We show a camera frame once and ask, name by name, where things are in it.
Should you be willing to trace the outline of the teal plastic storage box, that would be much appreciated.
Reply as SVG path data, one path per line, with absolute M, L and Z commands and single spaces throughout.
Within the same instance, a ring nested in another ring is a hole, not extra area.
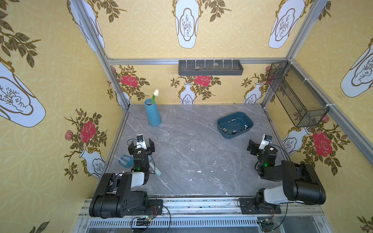
M 243 112 L 235 112 L 217 121 L 218 130 L 225 139 L 232 139 L 252 129 L 253 121 Z

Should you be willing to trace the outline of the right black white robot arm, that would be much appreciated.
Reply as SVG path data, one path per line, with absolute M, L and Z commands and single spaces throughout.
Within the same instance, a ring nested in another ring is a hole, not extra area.
M 262 141 L 257 144 L 250 140 L 247 151 L 257 157 L 254 166 L 263 180 L 281 182 L 274 188 L 262 188 L 253 198 L 239 198 L 238 207 L 244 215 L 281 213 L 280 206 L 289 203 L 322 205 L 326 192 L 313 166 L 296 164 L 288 160 L 275 164 L 278 149 L 273 144 Z

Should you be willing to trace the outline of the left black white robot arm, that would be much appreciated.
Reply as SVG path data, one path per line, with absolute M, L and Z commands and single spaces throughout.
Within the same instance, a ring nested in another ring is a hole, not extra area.
M 161 199 L 150 200 L 146 191 L 132 191 L 132 188 L 145 185 L 150 172 L 149 156 L 155 152 L 154 142 L 146 144 L 142 134 L 128 146 L 133 156 L 130 172 L 105 173 L 102 175 L 96 192 L 90 202 L 89 215 L 99 218 L 122 218 L 135 215 L 160 215 L 163 212 Z

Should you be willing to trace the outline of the light blue toy fork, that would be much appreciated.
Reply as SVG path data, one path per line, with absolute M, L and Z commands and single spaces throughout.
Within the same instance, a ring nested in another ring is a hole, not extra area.
M 124 155 L 119 158 L 119 164 L 124 168 L 132 168 L 134 166 L 134 158 L 129 155 Z

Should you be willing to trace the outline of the teal blue vase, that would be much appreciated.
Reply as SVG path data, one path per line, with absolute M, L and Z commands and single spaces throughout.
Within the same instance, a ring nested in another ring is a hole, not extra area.
M 145 101 L 145 111 L 150 126 L 158 126 L 161 124 L 161 116 L 156 103 L 152 102 L 152 99 Z

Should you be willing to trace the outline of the white tulip flower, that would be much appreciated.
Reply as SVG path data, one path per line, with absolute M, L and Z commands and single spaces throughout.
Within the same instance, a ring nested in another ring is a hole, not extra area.
M 155 104 L 155 98 L 159 95 L 159 90 L 156 89 L 154 92 L 153 92 L 153 95 L 152 95 L 152 99 L 151 99 L 151 104 Z

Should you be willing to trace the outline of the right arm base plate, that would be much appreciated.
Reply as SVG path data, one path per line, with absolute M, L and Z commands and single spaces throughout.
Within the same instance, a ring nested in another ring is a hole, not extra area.
M 281 214 L 279 205 L 258 201 L 256 198 L 239 198 L 238 207 L 243 215 L 276 215 Z

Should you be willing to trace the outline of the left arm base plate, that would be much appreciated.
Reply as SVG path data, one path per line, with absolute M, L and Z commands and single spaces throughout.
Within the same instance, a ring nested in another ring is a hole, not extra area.
M 163 200 L 150 199 L 144 206 L 136 207 L 134 210 L 140 215 L 161 215 L 163 213 Z

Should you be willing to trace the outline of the aluminium front rail frame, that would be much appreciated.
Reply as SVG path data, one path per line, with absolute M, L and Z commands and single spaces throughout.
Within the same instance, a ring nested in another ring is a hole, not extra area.
M 119 229 L 149 232 L 160 229 L 171 232 L 177 228 L 250 228 L 272 233 L 332 233 L 325 214 L 318 205 L 283 204 L 281 214 L 243 215 L 238 207 L 240 197 L 163 198 L 163 213 L 158 216 L 135 215 L 123 218 L 90 217 L 91 200 L 85 200 L 74 233 L 99 229 L 118 232 Z

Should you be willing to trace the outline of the grey wall shelf tray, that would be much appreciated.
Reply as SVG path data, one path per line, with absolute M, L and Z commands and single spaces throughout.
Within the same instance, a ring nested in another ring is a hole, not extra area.
M 180 76 L 241 76 L 244 68 L 238 59 L 178 60 Z

